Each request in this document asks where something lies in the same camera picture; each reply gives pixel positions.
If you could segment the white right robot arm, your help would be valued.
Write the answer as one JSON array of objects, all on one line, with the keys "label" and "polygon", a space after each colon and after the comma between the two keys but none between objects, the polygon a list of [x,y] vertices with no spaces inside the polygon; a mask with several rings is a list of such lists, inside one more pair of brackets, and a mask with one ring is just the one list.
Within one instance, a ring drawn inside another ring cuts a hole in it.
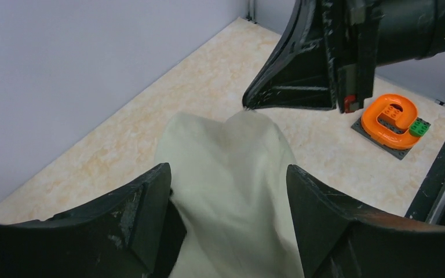
[{"label": "white right robot arm", "polygon": [[445,1],[296,1],[242,104],[355,112],[377,67],[443,52]]}]

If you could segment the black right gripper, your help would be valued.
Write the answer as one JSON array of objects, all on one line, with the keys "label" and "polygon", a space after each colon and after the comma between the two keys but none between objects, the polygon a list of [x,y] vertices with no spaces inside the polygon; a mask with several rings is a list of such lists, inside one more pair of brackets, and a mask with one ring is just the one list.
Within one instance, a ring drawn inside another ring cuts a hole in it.
[{"label": "black right gripper", "polygon": [[243,107],[362,109],[373,95],[383,16],[381,1],[296,1]]}]

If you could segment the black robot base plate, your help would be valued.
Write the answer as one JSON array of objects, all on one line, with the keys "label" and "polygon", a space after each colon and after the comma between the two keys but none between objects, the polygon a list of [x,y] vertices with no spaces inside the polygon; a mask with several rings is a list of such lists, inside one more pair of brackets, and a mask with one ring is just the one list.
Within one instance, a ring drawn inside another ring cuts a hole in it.
[{"label": "black robot base plate", "polygon": [[445,190],[445,142],[408,208],[405,217],[427,222]]}]

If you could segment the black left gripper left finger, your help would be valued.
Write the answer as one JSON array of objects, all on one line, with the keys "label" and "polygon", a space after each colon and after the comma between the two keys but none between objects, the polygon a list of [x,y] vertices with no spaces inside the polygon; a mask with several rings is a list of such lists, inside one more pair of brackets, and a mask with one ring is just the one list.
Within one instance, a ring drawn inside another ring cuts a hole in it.
[{"label": "black left gripper left finger", "polygon": [[44,221],[0,224],[0,277],[168,277],[187,230],[161,163]]}]

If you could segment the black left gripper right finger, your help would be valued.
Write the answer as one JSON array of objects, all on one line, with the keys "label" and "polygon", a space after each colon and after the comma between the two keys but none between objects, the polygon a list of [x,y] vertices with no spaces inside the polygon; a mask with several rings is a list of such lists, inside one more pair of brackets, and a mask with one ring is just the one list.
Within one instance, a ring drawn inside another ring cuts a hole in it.
[{"label": "black left gripper right finger", "polygon": [[305,277],[445,277],[445,226],[369,206],[294,164],[286,185]]}]

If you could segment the cream canvas backpack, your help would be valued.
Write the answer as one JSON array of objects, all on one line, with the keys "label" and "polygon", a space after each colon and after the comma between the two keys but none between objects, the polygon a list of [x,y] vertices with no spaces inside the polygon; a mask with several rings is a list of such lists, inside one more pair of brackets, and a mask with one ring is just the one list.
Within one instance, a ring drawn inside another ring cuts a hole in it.
[{"label": "cream canvas backpack", "polygon": [[187,235],[171,277],[303,277],[286,188],[296,159],[266,115],[178,113],[155,154]]}]

